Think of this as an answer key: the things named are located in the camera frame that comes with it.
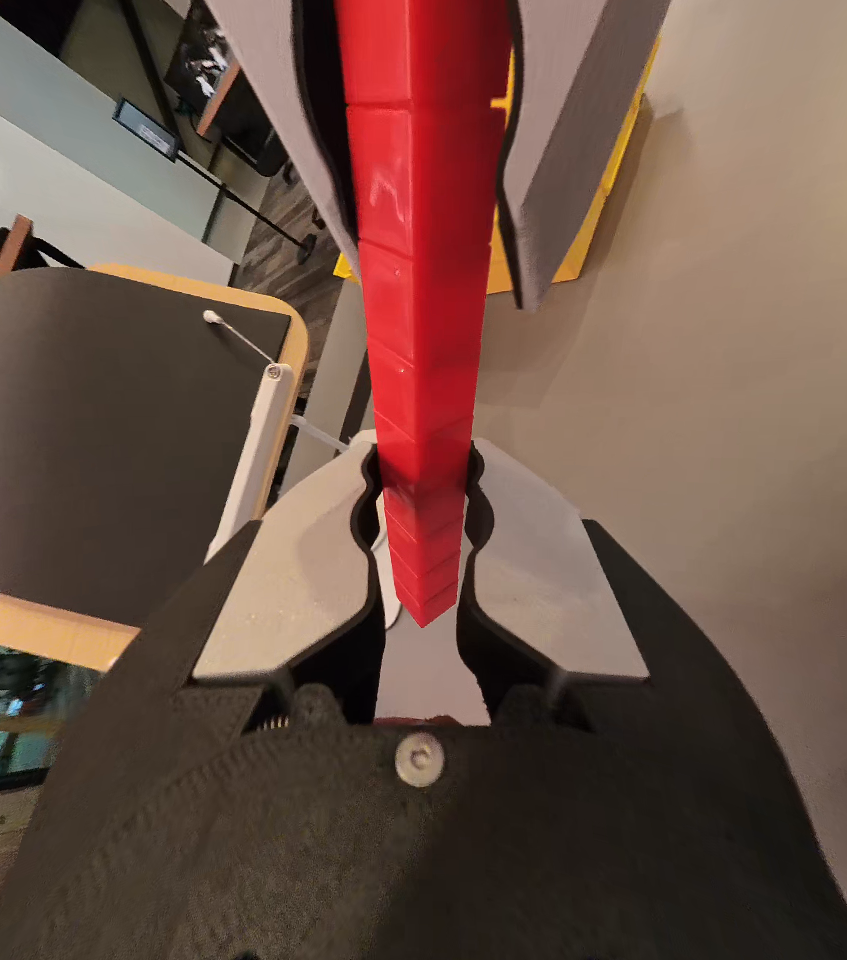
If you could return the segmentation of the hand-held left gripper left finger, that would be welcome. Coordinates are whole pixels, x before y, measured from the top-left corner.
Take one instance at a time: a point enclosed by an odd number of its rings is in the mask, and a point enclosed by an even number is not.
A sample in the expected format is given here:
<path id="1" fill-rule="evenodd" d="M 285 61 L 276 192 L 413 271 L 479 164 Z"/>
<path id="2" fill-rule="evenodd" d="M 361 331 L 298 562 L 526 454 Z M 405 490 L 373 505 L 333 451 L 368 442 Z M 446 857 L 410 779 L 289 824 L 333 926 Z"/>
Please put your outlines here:
<path id="1" fill-rule="evenodd" d="M 260 522 L 192 679 L 377 685 L 383 597 L 378 445 L 356 440 Z"/>

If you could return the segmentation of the wood-rimmed black board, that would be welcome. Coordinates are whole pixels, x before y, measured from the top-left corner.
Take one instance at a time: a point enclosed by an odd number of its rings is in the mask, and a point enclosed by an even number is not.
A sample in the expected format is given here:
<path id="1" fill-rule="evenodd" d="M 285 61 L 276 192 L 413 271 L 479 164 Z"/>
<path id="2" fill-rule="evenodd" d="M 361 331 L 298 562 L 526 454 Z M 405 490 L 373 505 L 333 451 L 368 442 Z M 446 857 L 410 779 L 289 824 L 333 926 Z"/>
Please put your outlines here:
<path id="1" fill-rule="evenodd" d="M 206 562 L 265 360 L 300 313 L 148 270 L 0 277 L 0 646 L 106 670 Z"/>

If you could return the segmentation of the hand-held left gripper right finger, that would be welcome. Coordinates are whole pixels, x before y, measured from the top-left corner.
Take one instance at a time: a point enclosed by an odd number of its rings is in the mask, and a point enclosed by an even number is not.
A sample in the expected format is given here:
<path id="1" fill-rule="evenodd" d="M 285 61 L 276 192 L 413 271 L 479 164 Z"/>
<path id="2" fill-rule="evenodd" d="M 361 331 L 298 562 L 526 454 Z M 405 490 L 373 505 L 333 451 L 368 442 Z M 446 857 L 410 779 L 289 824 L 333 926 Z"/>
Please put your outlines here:
<path id="1" fill-rule="evenodd" d="M 583 518 L 561 492 L 487 439 L 476 491 L 490 531 L 471 548 L 476 611 L 515 639 L 547 682 L 645 682 L 649 669 Z"/>

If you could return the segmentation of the red plastic bar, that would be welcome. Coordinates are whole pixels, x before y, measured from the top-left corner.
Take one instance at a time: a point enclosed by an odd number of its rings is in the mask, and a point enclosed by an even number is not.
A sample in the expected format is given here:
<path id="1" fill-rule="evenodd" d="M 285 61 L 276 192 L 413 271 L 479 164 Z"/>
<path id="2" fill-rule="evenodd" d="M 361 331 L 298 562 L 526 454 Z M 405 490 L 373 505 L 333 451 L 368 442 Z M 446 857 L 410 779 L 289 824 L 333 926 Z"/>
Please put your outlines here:
<path id="1" fill-rule="evenodd" d="M 335 14 L 394 587 L 425 627 L 458 596 L 511 24 L 498 1 Z"/>

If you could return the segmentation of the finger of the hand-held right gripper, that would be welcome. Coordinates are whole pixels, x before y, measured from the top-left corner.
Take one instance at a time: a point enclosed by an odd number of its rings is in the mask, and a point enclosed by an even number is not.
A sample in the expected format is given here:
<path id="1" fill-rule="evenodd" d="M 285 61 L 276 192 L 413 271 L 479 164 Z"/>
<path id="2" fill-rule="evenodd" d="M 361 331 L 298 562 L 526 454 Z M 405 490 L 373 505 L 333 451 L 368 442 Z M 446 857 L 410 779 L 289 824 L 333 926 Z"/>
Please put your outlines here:
<path id="1" fill-rule="evenodd" d="M 334 1 L 209 1 L 211 13 L 340 253 L 358 211 Z"/>
<path id="2" fill-rule="evenodd" d="M 671 3 L 506 5 L 514 90 L 496 199 L 514 301 L 536 311 L 583 226 Z"/>

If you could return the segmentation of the yellow plastic bin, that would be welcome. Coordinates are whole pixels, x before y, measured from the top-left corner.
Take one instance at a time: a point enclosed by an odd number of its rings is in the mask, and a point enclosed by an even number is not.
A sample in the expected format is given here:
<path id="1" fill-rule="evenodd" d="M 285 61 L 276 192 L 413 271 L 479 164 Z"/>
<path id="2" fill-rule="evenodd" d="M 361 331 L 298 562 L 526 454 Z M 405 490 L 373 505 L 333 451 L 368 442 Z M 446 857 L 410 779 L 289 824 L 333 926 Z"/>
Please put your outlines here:
<path id="1" fill-rule="evenodd" d="M 494 103 L 496 106 L 502 108 L 505 111 L 506 125 L 510 118 L 512 102 L 514 99 L 514 89 L 515 89 L 515 56 L 514 56 L 514 47 L 513 47 L 512 28 L 511 28 L 511 33 L 512 33 L 512 52 L 511 52 L 511 59 L 509 64 L 509 78 L 507 83 L 507 90 L 504 95 L 504 98 Z M 626 146 L 629 140 L 629 136 L 630 136 L 630 133 L 632 132 L 633 124 L 636 121 L 636 106 L 638 105 L 636 95 L 644 92 L 647 68 L 648 66 L 652 65 L 654 54 L 656 51 L 656 43 L 653 48 L 650 59 L 647 62 L 644 72 L 640 78 L 639 85 L 633 97 L 632 105 L 628 111 L 624 124 L 616 140 L 616 144 L 614 146 L 614 150 L 613 150 L 611 159 L 607 165 L 607 168 L 605 170 L 605 173 L 609 171 L 611 161 L 615 160 L 618 157 L 618 147 Z M 602 210 L 603 202 L 606 198 L 605 196 L 606 192 L 602 189 L 602 186 L 604 185 L 603 181 L 604 181 L 604 176 L 602 177 L 602 180 L 595 193 L 595 196 L 592 200 L 590 208 L 585 216 L 584 223 L 588 222 L 588 218 L 594 210 L 597 210 L 597 211 Z M 497 186 L 495 186 L 495 196 L 497 196 Z M 563 260 L 566 260 L 568 255 L 574 250 L 574 245 L 575 245 L 575 239 L 569 249 L 569 252 L 566 254 Z M 350 262 L 348 263 L 350 265 L 350 268 L 354 276 L 357 277 L 360 281 L 359 272 L 355 271 L 355 268 L 358 267 L 359 265 L 359 261 L 357 263 L 350 263 Z M 552 282 L 554 282 L 554 280 L 557 279 L 560 273 L 560 270 L 561 270 L 561 266 L 557 270 Z M 494 221 L 493 221 L 492 236 L 491 236 L 491 259 L 490 259 L 490 266 L 489 266 L 489 279 L 488 279 L 487 293 L 495 294 L 495 293 L 502 293 L 505 291 L 511 291 L 513 293 L 513 282 L 512 282 L 510 270 L 508 268 L 504 247 L 503 247 L 500 212 L 498 208 L 498 200 L 496 200 L 496 209 L 494 210 Z"/>

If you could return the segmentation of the black sign stand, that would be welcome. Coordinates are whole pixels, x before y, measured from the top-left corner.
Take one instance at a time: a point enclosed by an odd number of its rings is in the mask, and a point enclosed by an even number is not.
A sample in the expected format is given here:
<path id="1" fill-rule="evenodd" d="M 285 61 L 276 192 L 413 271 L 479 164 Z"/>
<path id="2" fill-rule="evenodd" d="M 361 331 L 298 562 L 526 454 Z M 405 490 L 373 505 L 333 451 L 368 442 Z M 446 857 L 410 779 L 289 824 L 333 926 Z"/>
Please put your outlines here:
<path id="1" fill-rule="evenodd" d="M 306 234 L 302 239 L 298 239 L 266 217 L 260 210 L 252 207 L 249 201 L 234 192 L 227 186 L 224 180 L 209 172 L 200 164 L 196 163 L 192 157 L 184 153 L 183 140 L 179 134 L 172 133 L 169 128 L 163 126 L 155 118 L 149 116 L 126 98 L 121 98 L 117 101 L 113 113 L 113 120 L 122 129 L 160 154 L 167 162 L 184 166 L 214 188 L 214 203 L 201 234 L 201 243 L 203 245 L 209 244 L 220 210 L 224 202 L 229 201 L 240 210 L 248 213 L 255 221 L 262 223 L 283 242 L 294 247 L 297 250 L 297 265 L 304 266 L 310 261 L 318 242 L 318 237 L 315 233 Z"/>

